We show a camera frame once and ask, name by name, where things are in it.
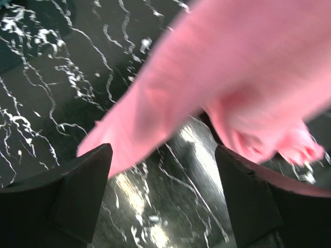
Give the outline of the pink t shirt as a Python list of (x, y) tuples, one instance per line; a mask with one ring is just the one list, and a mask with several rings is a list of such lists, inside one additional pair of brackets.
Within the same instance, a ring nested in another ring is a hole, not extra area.
[(77, 155), (111, 144), (114, 176), (205, 111), (244, 158), (301, 165), (324, 155), (305, 122), (329, 106), (330, 1), (195, 1)]

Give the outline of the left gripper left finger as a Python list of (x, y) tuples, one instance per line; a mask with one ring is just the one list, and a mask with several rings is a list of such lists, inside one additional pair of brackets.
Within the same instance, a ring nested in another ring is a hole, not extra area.
[(1, 247), (88, 247), (112, 160), (102, 144), (1, 189)]

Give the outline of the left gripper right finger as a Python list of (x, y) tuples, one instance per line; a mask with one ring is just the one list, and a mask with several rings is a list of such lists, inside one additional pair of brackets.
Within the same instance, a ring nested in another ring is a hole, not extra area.
[(215, 159), (237, 247), (330, 247), (330, 189), (219, 145)]

